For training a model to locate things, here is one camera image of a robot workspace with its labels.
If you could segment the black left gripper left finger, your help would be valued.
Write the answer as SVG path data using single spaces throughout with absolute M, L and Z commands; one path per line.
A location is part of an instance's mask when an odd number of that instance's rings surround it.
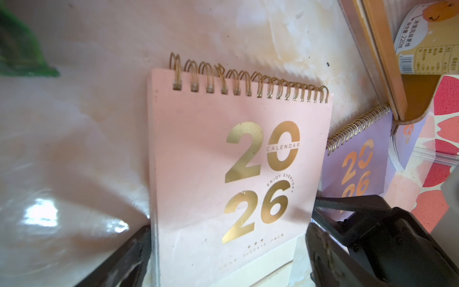
M 140 287 L 152 253 L 151 226 L 141 227 L 76 287 Z

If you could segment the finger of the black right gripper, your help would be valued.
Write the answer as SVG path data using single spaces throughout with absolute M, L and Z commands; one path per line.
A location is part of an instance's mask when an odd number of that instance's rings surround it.
M 336 221 L 323 210 L 339 210 L 351 215 Z M 351 247 L 391 213 L 392 208 L 378 195 L 357 197 L 318 197 L 313 209 L 313 220 L 331 234 L 340 244 Z

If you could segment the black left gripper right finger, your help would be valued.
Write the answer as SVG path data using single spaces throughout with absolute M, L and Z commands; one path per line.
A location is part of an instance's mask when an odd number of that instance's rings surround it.
M 317 287 L 384 287 L 315 223 L 308 225 L 306 246 Z

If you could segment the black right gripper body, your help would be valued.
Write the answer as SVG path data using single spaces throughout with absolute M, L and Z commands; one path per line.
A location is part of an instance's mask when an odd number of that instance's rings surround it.
M 355 212 L 345 223 L 349 253 L 365 271 L 396 287 L 456 287 L 459 268 L 413 214 L 393 208 Z

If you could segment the pink calendar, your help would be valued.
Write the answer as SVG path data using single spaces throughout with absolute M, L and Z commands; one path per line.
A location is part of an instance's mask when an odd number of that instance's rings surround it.
M 253 284 L 310 222 L 328 88 L 172 53 L 147 101 L 155 285 Z

